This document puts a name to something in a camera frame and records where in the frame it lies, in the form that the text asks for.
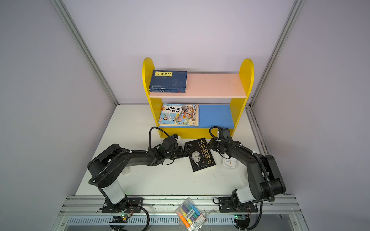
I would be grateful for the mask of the black book gold lettering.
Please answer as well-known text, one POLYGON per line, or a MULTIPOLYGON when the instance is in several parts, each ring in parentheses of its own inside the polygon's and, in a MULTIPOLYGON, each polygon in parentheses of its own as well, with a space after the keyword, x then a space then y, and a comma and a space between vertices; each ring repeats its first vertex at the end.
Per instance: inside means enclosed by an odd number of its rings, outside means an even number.
POLYGON ((188 141, 185 148, 189 156, 193 172, 216 165, 214 157, 205 138, 188 141))

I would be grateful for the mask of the light blue thin book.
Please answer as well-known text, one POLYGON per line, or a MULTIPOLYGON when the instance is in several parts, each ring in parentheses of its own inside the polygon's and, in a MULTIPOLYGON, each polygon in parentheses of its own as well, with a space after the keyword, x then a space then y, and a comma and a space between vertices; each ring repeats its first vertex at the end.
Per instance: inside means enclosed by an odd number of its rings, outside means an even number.
POLYGON ((163 104, 159 125, 168 127, 198 127, 199 105, 163 104))

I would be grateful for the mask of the dark blue bottom book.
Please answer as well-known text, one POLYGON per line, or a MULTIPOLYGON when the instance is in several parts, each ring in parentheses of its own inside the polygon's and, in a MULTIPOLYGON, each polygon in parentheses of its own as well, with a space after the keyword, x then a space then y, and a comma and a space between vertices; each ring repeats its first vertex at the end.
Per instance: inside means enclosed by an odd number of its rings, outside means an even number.
POLYGON ((186 71, 153 70, 150 89, 186 89, 186 71))

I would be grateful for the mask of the dark blue book yellow label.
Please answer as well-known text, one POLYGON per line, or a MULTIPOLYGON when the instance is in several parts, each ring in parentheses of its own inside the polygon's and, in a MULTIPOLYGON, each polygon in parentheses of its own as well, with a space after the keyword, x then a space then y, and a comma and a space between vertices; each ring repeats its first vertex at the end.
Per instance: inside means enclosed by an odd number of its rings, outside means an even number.
POLYGON ((186 93, 186 90, 153 90, 150 93, 186 93))

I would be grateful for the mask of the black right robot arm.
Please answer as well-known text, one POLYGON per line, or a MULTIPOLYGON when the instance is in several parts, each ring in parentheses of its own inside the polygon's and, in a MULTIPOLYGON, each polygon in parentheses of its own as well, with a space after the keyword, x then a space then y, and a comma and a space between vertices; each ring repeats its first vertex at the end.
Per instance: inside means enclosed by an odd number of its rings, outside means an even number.
POLYGON ((213 126, 209 129, 209 147, 220 155, 226 154, 247 168, 248 185, 233 191, 235 205, 248 202, 274 202, 275 196, 284 194, 286 186, 272 155, 261 155, 231 137, 230 130, 213 126))

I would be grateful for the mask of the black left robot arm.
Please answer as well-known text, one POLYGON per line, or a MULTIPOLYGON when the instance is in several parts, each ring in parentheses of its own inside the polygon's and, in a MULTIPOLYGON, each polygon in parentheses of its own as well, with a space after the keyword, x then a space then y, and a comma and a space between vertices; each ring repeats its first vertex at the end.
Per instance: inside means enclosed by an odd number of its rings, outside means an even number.
POLYGON ((186 148, 178 144, 179 138, 177 134, 169 135, 159 127, 152 127, 148 134, 148 148, 145 150, 125 149, 118 144, 112 144, 89 162, 87 169, 91 178, 88 184, 98 188, 108 200, 107 204, 127 204, 127 195, 118 182, 118 176, 126 167, 154 167, 163 165, 165 160, 175 161, 188 157, 186 148), (155 147, 152 147, 151 140, 153 130, 165 134, 163 142, 155 147))

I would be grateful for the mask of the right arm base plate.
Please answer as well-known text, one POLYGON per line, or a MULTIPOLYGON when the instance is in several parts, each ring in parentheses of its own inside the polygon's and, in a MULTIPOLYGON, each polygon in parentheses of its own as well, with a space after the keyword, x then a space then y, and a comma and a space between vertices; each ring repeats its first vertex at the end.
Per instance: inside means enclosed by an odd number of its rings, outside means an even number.
POLYGON ((252 202, 241 203, 233 196, 214 197, 213 203, 221 213, 254 213, 258 212, 257 205, 252 202))

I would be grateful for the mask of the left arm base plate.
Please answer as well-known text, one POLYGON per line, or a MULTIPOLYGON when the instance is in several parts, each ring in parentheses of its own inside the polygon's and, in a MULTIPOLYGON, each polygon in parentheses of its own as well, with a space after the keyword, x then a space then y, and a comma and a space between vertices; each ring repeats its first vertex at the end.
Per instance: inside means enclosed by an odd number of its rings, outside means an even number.
POLYGON ((120 202, 113 204, 108 197, 105 197, 103 206, 99 209, 102 213, 140 213, 143 205, 143 197, 124 197, 120 202))

